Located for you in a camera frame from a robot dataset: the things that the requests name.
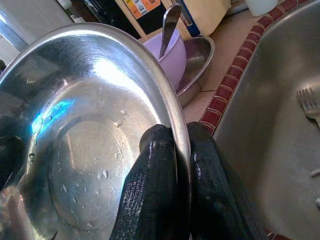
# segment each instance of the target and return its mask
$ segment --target metal bowl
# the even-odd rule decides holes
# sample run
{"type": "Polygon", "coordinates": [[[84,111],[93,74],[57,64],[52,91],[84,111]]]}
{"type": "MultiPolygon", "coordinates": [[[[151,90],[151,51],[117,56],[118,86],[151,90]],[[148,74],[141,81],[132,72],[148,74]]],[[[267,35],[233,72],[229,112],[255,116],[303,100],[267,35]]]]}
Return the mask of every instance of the metal bowl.
{"type": "Polygon", "coordinates": [[[201,90],[211,69],[215,43],[208,36],[197,36],[184,41],[186,66],[176,89],[182,107],[201,90]]]}
{"type": "Polygon", "coordinates": [[[157,60],[126,33],[97,23],[51,32],[1,75],[0,99],[0,121],[13,126],[6,134],[25,144],[2,191],[12,199],[6,232],[17,230],[15,215],[24,239],[108,239],[140,138],[155,124],[172,128],[190,203],[181,106],[157,60]]]}

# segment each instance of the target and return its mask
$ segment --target countertop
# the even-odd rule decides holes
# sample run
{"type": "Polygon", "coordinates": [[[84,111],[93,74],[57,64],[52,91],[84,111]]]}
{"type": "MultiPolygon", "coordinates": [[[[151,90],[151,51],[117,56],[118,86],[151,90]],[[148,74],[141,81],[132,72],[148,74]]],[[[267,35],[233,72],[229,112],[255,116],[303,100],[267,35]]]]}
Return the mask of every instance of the countertop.
{"type": "Polygon", "coordinates": [[[241,44],[259,19],[248,9],[238,12],[224,18],[210,36],[215,43],[211,70],[201,91],[183,108],[187,123],[201,119],[241,44]]]}

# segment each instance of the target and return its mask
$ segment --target label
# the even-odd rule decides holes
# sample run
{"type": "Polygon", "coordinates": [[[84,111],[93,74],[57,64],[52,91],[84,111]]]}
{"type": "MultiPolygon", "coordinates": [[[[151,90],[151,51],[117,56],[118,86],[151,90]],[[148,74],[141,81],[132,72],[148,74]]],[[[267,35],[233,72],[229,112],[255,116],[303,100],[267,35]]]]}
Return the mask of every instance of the label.
{"type": "Polygon", "coordinates": [[[152,11],[161,4],[161,0],[123,0],[135,19],[152,11]]]}

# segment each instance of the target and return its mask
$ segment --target metal spoon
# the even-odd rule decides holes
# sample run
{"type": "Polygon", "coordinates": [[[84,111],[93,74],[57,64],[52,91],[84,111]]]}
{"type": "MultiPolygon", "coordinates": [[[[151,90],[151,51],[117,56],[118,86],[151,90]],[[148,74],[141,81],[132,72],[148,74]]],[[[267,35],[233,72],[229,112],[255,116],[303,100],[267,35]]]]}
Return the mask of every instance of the metal spoon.
{"type": "Polygon", "coordinates": [[[181,5],[175,3],[166,10],[166,12],[163,16],[162,41],[161,41],[159,59],[163,55],[165,55],[165,52],[166,52],[167,47],[169,45],[172,34],[174,33],[174,30],[177,26],[177,23],[178,23],[180,14],[181,14],[181,9],[182,9],[181,5]]]}

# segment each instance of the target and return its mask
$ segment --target metal fork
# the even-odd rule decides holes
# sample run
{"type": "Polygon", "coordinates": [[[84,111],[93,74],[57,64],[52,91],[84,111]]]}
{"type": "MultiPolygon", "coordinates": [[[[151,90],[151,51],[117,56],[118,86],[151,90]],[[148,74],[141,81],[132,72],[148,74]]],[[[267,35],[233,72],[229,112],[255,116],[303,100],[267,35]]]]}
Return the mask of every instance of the metal fork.
{"type": "Polygon", "coordinates": [[[314,91],[311,87],[296,91],[296,95],[302,105],[307,118],[314,119],[320,127],[320,106],[317,104],[314,91]]]}

